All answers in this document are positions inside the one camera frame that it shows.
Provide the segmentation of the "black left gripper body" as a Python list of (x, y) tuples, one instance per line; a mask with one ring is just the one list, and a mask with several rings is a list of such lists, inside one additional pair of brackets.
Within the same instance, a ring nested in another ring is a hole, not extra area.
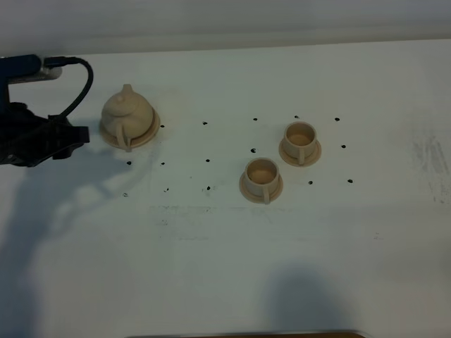
[(63, 158), (72, 127), (67, 118), (39, 117), (26, 104), (11, 103), (1, 112), (1, 164), (31, 168)]

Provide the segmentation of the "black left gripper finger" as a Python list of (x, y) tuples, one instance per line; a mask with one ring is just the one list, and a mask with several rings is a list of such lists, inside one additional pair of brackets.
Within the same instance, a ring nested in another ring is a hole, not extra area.
[(61, 126), (56, 131), (54, 143), (56, 152), (52, 155), (53, 160), (70, 158), (74, 150), (89, 143), (89, 128)]

